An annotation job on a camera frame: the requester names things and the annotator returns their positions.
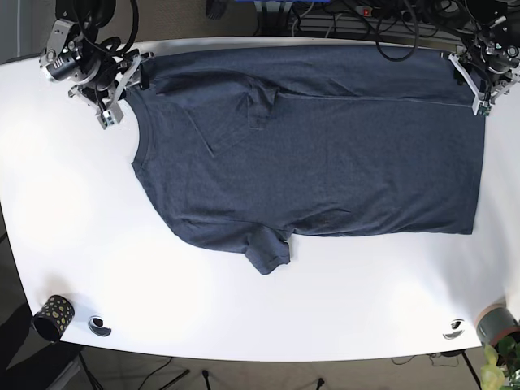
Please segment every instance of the flower pot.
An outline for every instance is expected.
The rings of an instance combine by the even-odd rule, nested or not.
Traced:
[[[520,341],[520,325],[505,305],[491,305],[475,321],[480,342],[496,347],[506,336]]]

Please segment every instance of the black polka dot cup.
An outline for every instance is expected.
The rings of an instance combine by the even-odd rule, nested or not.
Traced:
[[[57,343],[74,318],[71,302],[59,295],[53,295],[34,317],[32,327],[45,340]]]

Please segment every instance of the white table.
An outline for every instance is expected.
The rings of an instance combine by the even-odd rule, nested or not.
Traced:
[[[299,38],[151,42],[158,54],[345,43]],[[242,254],[197,249],[159,218],[130,166],[137,121],[103,131],[37,60],[0,67],[0,200],[33,312],[51,294],[76,317],[66,341],[187,358],[326,361],[474,347],[471,321],[506,295],[520,314],[520,88],[487,121],[473,236],[294,236],[262,276]],[[87,327],[102,316],[107,338]],[[466,320],[455,340],[442,335]]]

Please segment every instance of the screw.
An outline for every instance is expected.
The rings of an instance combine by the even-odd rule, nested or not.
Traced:
[[[56,57],[56,52],[54,50],[50,50],[47,53],[47,61],[54,61],[54,58]]]

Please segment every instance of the dark blue t-shirt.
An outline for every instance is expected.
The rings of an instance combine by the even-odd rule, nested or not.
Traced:
[[[387,48],[402,55],[399,48]],[[182,240],[263,274],[293,234],[471,234],[484,118],[439,53],[297,46],[160,57],[133,163]]]

